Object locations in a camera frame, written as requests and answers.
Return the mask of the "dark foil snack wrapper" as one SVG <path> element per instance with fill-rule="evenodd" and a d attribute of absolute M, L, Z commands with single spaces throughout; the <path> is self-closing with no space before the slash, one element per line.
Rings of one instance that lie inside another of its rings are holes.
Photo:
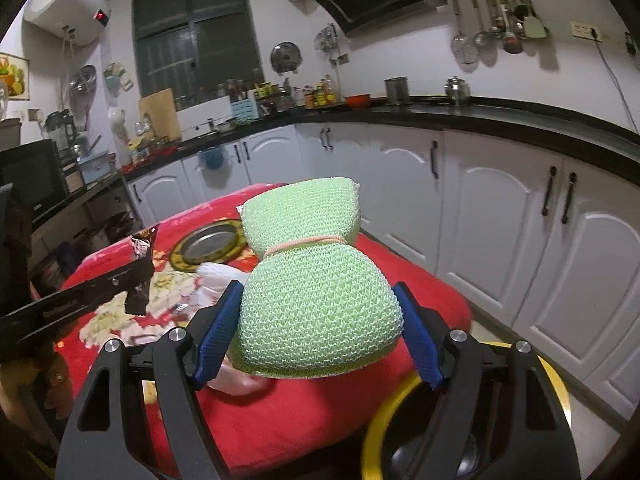
<path fill-rule="evenodd" d="M 151 278 L 155 272 L 154 245 L 158 225 L 142 229 L 131 237 L 134 277 L 127 288 L 125 311 L 130 315 L 145 315 L 149 303 Z"/>

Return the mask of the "green mesh scrubbing sponge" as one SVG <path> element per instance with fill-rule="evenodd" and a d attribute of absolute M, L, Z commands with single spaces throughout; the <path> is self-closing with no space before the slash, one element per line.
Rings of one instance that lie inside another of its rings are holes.
<path fill-rule="evenodd" d="M 235 368 L 269 378 L 329 377 L 395 349 L 404 319 L 390 283 L 356 247 L 354 180 L 272 188 L 242 206 L 241 222 L 258 263 L 228 350 Z"/>

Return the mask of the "white plastic bag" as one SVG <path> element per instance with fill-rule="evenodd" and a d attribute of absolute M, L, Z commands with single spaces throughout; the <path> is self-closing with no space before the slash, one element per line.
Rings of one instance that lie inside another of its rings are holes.
<path fill-rule="evenodd" d="M 196 269 L 195 289 L 191 296 L 192 304 L 209 307 L 216 304 L 228 285 L 238 281 L 245 285 L 248 273 L 221 263 L 202 263 Z"/>

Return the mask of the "yellow rimmed trash bin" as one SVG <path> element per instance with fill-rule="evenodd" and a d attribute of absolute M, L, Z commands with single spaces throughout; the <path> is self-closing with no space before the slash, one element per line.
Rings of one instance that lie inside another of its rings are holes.
<path fill-rule="evenodd" d="M 411 374 L 373 416 L 365 479 L 577 479 L 570 400 L 530 345 L 468 340 L 433 388 Z"/>

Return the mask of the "dark kitchen window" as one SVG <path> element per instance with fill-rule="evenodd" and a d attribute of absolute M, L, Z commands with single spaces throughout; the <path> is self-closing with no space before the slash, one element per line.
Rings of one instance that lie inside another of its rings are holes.
<path fill-rule="evenodd" d="M 178 110 L 262 69 L 250 0 L 132 0 L 132 40 L 140 94 L 169 89 Z"/>

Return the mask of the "gold rimmed metal plate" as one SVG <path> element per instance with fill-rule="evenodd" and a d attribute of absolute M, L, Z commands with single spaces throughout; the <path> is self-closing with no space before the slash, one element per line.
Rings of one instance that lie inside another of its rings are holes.
<path fill-rule="evenodd" d="M 195 272 L 203 263 L 227 263 L 246 247 L 240 220 L 224 219 L 202 226 L 171 249 L 169 263 L 180 272 Z"/>

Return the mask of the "red floral table blanket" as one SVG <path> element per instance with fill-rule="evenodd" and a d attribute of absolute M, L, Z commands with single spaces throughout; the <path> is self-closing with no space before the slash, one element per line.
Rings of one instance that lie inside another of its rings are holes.
<path fill-rule="evenodd" d="M 276 186 L 253 184 L 175 214 L 160 222 L 154 248 L 168 255 L 186 234 L 215 220 L 240 218 L 236 206 Z M 420 306 L 437 310 L 449 327 L 470 329 L 469 304 L 451 286 L 364 234 L 358 236 L 356 247 L 380 268 L 391 285 L 405 282 Z M 130 258 L 127 237 L 86 257 L 63 289 L 119 268 Z M 90 318 L 91 313 L 81 318 L 78 327 L 63 339 L 64 346 L 58 344 L 58 351 L 70 366 L 74 396 L 101 345 L 86 348 L 79 339 L 79 329 Z M 198 402 L 232 474 L 244 476 L 297 460 L 367 426 L 378 407 L 413 370 L 406 345 L 399 341 L 385 359 L 350 374 L 270 380 L 264 390 L 252 396 L 228 396 L 206 387 L 198 392 Z M 177 474 L 157 402 L 146 404 L 145 411 L 158 468 L 166 474 Z"/>

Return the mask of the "blue hanging cloth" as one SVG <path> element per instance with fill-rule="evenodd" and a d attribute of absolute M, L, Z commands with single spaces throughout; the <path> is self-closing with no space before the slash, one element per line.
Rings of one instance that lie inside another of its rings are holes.
<path fill-rule="evenodd" d="M 206 148 L 198 153 L 198 160 L 203 168 L 208 170 L 218 170 L 226 166 L 227 152 L 222 145 Z"/>

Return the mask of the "white base cabinets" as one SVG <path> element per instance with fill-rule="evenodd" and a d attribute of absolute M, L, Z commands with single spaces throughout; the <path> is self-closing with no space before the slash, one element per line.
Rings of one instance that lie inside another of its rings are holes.
<path fill-rule="evenodd" d="M 134 171 L 144 223 L 250 183 L 349 177 L 363 229 L 629 417 L 639 402 L 639 145 L 478 120 L 302 122 Z"/>

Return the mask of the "wooden cutting board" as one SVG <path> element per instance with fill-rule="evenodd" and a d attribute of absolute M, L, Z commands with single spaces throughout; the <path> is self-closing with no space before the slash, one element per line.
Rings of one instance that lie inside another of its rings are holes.
<path fill-rule="evenodd" d="M 142 122 L 148 122 L 154 138 L 180 142 L 181 128 L 175 107 L 174 92 L 166 88 L 145 96 L 138 102 Z"/>

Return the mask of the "red bowl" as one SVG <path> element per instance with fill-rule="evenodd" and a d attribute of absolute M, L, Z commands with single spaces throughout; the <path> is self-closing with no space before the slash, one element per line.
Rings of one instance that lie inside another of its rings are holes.
<path fill-rule="evenodd" d="M 352 110 L 365 110 L 371 105 L 371 96 L 369 93 L 346 96 L 345 104 Z"/>

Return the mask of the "grey twin canisters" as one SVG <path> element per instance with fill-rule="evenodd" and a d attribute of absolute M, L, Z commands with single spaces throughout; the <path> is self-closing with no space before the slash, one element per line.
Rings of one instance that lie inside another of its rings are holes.
<path fill-rule="evenodd" d="M 411 103 L 407 76 L 385 79 L 384 84 L 389 106 L 406 106 Z"/>

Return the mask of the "steel kettle pot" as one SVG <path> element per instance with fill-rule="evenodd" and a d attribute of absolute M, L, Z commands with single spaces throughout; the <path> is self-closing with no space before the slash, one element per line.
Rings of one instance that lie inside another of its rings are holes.
<path fill-rule="evenodd" d="M 465 106 L 469 103 L 471 90 L 466 81 L 458 76 L 447 79 L 444 84 L 446 97 L 454 106 Z"/>

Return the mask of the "hanging pot lid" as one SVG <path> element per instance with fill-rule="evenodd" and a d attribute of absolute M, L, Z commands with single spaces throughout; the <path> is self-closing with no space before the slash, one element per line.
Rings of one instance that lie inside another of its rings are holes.
<path fill-rule="evenodd" d="M 276 44 L 270 53 L 271 68 L 282 76 L 286 73 L 296 73 L 303 63 L 302 52 L 291 41 Z"/>

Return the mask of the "white water heater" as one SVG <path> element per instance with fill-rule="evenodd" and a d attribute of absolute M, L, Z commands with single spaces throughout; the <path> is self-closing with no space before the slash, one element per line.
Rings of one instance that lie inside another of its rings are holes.
<path fill-rule="evenodd" d="M 106 0 L 28 0 L 26 22 L 74 46 L 85 47 L 102 35 L 111 18 Z"/>

